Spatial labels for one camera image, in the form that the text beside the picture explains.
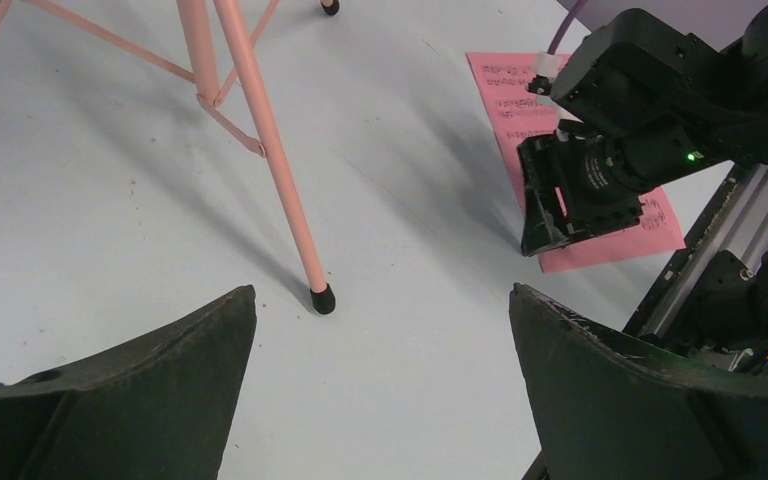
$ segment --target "table surface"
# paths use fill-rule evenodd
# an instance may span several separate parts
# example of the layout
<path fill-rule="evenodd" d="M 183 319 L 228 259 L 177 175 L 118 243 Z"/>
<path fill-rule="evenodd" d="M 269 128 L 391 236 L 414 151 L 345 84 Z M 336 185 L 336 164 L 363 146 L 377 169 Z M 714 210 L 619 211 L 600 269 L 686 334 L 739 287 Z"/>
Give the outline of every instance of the table surface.
<path fill-rule="evenodd" d="M 265 4 L 244 3 L 250 24 Z M 188 64 L 174 2 L 64 5 Z M 193 87 L 16 3 L 0 31 L 0 382 L 253 284 L 258 331 L 220 478 L 520 478 L 539 442 L 512 284 L 620 328 L 669 255 L 555 275 L 519 255 L 464 52 L 545 48 L 565 10 L 445 7 L 345 0 L 329 19 L 286 1 L 258 47 L 337 295 L 323 318 L 265 162 Z M 561 51 L 585 34 L 574 24 Z M 223 111 L 253 131 L 239 91 Z M 667 186 L 685 231 L 727 168 Z"/>

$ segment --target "white table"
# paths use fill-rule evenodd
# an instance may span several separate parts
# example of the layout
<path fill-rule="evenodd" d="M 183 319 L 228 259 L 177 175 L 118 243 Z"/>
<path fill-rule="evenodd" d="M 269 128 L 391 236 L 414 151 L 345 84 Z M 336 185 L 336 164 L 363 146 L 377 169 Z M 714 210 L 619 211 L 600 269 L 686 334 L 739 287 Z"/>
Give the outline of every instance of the white table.
<path fill-rule="evenodd" d="M 69 2 L 186 64 L 174 3 L 150 3 Z M 619 328 L 668 255 L 543 275 L 518 254 L 522 220 L 464 52 L 545 48 L 565 14 L 553 0 L 343 3 L 324 19 L 315 2 L 286 0 L 258 47 L 339 292 L 328 318 L 307 310 L 266 165 L 199 111 L 188 84 L 45 13 L 11 12 L 0 382 L 253 284 L 258 333 L 220 478 L 522 475 L 539 444 L 512 284 Z M 265 5 L 244 3 L 252 18 Z M 561 51 L 585 33 L 573 25 Z M 225 111 L 247 126 L 241 96 Z M 726 169 L 667 187 L 685 230 Z"/>

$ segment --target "tripod foot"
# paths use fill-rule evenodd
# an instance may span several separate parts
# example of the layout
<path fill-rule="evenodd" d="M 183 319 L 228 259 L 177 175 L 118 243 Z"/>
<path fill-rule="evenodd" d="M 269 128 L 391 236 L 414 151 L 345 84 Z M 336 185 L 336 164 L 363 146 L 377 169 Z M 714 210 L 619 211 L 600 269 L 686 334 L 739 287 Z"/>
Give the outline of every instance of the tripod foot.
<path fill-rule="evenodd" d="M 325 13 L 327 13 L 329 16 L 337 15 L 337 12 L 340 11 L 340 0 L 331 0 L 331 5 L 325 6 L 325 3 L 328 2 L 328 0 L 321 0 L 320 5 L 322 5 L 322 9 L 325 10 Z"/>
<path fill-rule="evenodd" d="M 320 315 L 328 315 L 337 306 L 337 300 L 334 298 L 334 292 L 331 291 L 331 285 L 326 285 L 325 290 L 319 293 L 311 290 L 310 299 L 313 301 L 313 309 Z"/>

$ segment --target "white tabletop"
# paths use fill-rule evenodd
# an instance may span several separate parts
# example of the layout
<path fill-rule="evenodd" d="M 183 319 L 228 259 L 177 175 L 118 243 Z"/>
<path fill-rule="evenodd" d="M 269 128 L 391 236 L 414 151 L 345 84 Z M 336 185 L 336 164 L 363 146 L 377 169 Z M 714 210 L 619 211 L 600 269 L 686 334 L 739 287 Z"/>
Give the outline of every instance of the white tabletop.
<path fill-rule="evenodd" d="M 15 4 L 0 32 L 0 382 L 253 284 L 220 478 L 520 478 L 539 443 L 513 283 L 619 328 L 669 256 L 544 275 L 519 255 L 464 53 L 545 48 L 565 14 L 553 0 L 343 3 L 328 19 L 287 0 L 258 47 L 337 295 L 326 318 L 307 310 L 264 161 L 192 86 Z M 64 4 L 187 65 L 174 2 Z M 265 4 L 245 3 L 250 23 Z M 574 24 L 561 51 L 585 34 Z M 223 111 L 251 125 L 241 92 Z M 667 187 L 685 231 L 726 169 Z"/>

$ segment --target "robotic arm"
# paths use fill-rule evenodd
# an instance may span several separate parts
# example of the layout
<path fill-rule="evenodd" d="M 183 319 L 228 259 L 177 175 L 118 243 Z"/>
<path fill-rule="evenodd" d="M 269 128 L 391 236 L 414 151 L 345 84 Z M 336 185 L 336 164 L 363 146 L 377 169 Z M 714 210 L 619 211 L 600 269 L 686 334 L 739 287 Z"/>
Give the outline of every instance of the robotic arm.
<path fill-rule="evenodd" d="M 529 91 L 577 118 L 518 149 L 532 256 L 639 224 L 638 197 L 665 183 L 768 164 L 768 6 L 722 52 L 627 10 Z"/>

